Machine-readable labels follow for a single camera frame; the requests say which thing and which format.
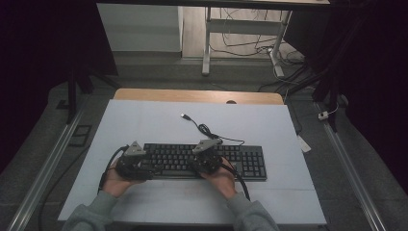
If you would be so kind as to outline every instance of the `wall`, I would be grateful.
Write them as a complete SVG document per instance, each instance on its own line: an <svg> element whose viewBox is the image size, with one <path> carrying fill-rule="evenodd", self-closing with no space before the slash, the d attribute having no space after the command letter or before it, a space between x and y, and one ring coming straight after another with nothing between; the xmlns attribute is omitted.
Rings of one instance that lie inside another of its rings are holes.
<svg viewBox="0 0 408 231"><path fill-rule="evenodd" d="M181 52L182 7L97 6L113 51Z"/></svg>

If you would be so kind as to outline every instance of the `keyboard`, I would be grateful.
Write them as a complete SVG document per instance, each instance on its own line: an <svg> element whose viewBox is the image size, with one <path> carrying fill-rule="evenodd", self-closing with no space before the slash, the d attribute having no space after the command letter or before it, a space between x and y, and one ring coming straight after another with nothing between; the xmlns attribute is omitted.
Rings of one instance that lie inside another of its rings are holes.
<svg viewBox="0 0 408 231"><path fill-rule="evenodd" d="M148 159L142 160L143 167L160 166L154 179L194 179L200 178L188 164L194 159L192 150L196 144L146 143L143 149ZM247 181L266 181L262 146L216 145L213 149L218 155L230 161L231 165Z"/></svg>

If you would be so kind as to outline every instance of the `white panel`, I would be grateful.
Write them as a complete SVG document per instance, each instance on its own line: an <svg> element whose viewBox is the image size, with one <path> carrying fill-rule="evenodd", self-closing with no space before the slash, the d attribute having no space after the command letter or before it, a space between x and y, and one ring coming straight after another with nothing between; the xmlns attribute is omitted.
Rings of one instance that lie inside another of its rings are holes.
<svg viewBox="0 0 408 231"><path fill-rule="evenodd" d="M120 146L133 141L144 145L206 139L180 114L205 123L220 136L263 147L268 180L247 182L247 187L252 200L260 200L277 223L325 223L286 106L131 100L110 101L60 219L67 219L78 204L93 201L100 175ZM242 190L239 183L237 190ZM113 216L140 223L231 223L232 215L222 201L205 180L153 180L123 195Z"/></svg>
<svg viewBox="0 0 408 231"><path fill-rule="evenodd" d="M179 7L97 6L113 51L181 51Z"/></svg>

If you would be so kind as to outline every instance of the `white table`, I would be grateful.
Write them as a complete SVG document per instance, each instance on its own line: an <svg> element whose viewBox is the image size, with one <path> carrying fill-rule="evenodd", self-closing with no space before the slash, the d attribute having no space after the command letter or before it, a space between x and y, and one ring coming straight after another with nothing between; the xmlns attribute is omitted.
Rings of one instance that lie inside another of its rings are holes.
<svg viewBox="0 0 408 231"><path fill-rule="evenodd" d="M251 199L259 200L278 224L326 223L286 106L136 100L110 101L59 220L66 220L77 205L93 201L101 173L120 146L206 139L180 114L205 123L215 134L263 147L268 180L246 185ZM151 224L233 222L224 199L205 180L136 185L120 198L113 218Z"/></svg>

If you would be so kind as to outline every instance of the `gray sleeve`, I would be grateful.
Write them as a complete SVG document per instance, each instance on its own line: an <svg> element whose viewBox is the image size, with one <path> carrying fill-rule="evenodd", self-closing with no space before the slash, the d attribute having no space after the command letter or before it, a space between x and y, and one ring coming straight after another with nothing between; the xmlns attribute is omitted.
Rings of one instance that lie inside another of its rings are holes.
<svg viewBox="0 0 408 231"><path fill-rule="evenodd" d="M63 227L63 231L71 230L105 230L105 225L113 222L111 210L117 198L106 192L99 192L89 206L79 205L72 212Z"/></svg>
<svg viewBox="0 0 408 231"><path fill-rule="evenodd" d="M242 192L227 201L228 208L235 215L234 230L278 231L273 218L259 201L250 202Z"/></svg>

